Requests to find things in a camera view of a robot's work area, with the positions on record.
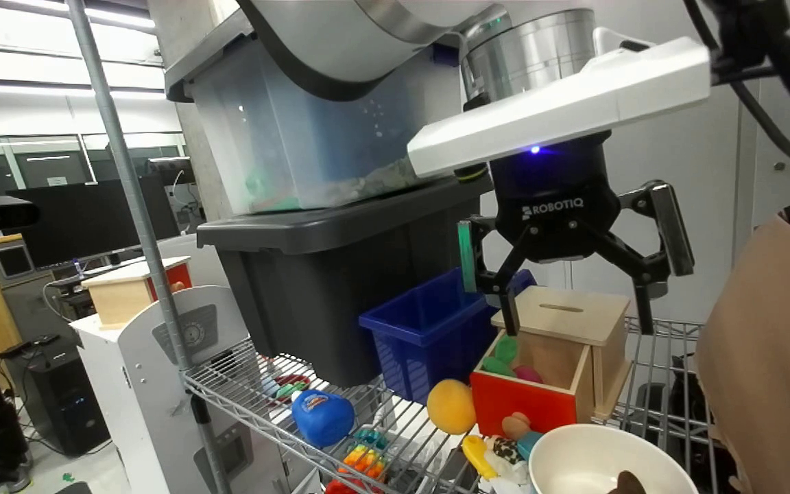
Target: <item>orange object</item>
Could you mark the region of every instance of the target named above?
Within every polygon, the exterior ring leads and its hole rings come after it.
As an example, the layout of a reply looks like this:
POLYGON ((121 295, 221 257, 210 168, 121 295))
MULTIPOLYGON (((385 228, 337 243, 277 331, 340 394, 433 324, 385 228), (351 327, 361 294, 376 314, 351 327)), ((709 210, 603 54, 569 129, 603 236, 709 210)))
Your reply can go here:
POLYGON ((426 401, 429 417, 448 434, 468 434, 476 428, 473 386, 457 379, 440 382, 426 401))

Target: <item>blue ball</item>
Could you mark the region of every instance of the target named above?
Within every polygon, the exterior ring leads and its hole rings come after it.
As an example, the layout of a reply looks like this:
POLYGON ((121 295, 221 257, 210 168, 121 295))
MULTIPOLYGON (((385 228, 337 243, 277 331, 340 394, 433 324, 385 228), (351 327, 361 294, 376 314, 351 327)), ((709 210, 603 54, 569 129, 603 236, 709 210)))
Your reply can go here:
POLYGON ((356 412, 344 394, 306 390, 291 404, 299 434, 315 446, 337 445, 356 421, 356 412))

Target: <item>storage bin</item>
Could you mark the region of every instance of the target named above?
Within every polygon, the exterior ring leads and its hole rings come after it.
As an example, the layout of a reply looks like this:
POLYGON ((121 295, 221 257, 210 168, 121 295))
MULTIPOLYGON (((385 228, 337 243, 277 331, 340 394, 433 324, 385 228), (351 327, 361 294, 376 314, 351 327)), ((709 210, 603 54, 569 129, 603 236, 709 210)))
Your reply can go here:
POLYGON ((490 354, 473 373, 476 413, 483 437, 502 437, 502 420, 513 412, 529 417, 533 431, 551 431, 569 421, 583 421, 594 417, 594 368, 588 345, 557 345, 547 343, 547 356, 533 361, 521 350, 517 361, 533 364, 540 382, 527 382, 517 375, 492 373, 483 368, 490 354))
POLYGON ((203 69, 192 96, 233 213, 335 207, 415 187, 406 143, 461 113, 457 56, 436 50, 355 102, 329 102, 248 37, 203 69))
POLYGON ((469 379, 485 350, 485 301, 463 294, 461 270, 367 310, 361 324, 374 331, 388 384, 409 401, 426 401, 442 379, 469 379))
POLYGON ((255 213, 201 224, 260 354, 314 361, 332 384, 378 375, 361 314, 458 265, 457 224, 490 180, 446 180, 347 207, 255 213))
MULTIPOLYGON (((173 290, 192 288, 188 257, 166 257, 173 290)), ((92 290, 101 327, 123 327, 156 301, 148 262, 132 262, 84 281, 92 290)))
POLYGON ((547 360, 550 347, 580 350, 590 345, 594 413, 607 420, 628 375, 625 361, 625 310, 628 298, 603 294, 572 294, 527 288, 517 298, 521 318, 521 345, 533 361, 547 360))

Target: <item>white cable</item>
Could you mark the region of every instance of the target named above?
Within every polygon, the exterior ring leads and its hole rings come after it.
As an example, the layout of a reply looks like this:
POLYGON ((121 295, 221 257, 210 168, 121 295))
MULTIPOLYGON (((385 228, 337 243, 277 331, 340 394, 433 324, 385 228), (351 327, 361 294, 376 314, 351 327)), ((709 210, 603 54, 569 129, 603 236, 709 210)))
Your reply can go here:
POLYGON ((66 312, 60 312, 60 310, 51 301, 47 294, 51 294, 52 284, 57 284, 57 281, 52 279, 52 281, 45 281, 45 284, 41 284, 41 301, 45 301, 45 308, 52 310, 57 318, 64 318, 64 321, 73 324, 73 318, 68 318, 66 312))
POLYGON ((177 172, 177 177, 173 177, 173 183, 171 183, 173 190, 178 187, 182 176, 185 176, 185 170, 177 172))

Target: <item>wooden box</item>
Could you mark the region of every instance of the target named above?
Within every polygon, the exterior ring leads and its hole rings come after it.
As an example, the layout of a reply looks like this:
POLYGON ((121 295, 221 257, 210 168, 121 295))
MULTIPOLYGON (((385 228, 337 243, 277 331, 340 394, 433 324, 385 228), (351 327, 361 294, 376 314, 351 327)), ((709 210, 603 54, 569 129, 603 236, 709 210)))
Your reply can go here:
MULTIPOLYGON (((192 288, 188 257, 166 257, 173 290, 192 288)), ((84 281, 92 290, 101 327, 116 329, 141 314, 156 301, 148 262, 130 262, 123 269, 92 277, 84 281)))
POLYGON ((628 375, 628 298, 527 288, 517 298, 517 308, 521 318, 521 350, 535 368, 555 356, 555 350, 580 350, 590 345, 594 417, 610 417, 628 375))
POLYGON ((539 347, 547 356, 533 368, 547 382, 527 382, 483 369, 485 356, 473 373, 473 397, 477 426, 485 437, 502 437, 502 420, 513 412, 529 417, 533 431, 551 431, 561 426, 583 421, 594 417, 594 368, 590 347, 551 340, 539 347))

